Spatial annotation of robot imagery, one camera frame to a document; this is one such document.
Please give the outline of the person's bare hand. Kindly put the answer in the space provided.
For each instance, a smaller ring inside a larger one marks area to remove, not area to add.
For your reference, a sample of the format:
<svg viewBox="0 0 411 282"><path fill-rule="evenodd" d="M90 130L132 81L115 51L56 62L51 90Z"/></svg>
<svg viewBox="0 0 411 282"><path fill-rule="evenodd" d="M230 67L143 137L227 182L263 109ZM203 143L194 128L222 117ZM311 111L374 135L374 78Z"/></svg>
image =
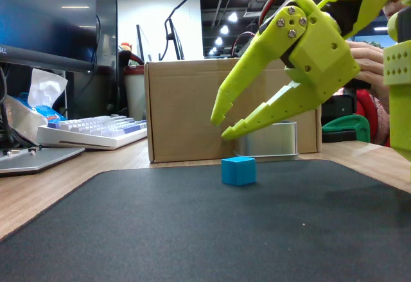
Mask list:
<svg viewBox="0 0 411 282"><path fill-rule="evenodd" d="M389 88L384 85L383 50L364 42L346 41L353 58L360 67L356 79L371 85L373 95L389 95Z"/></svg>

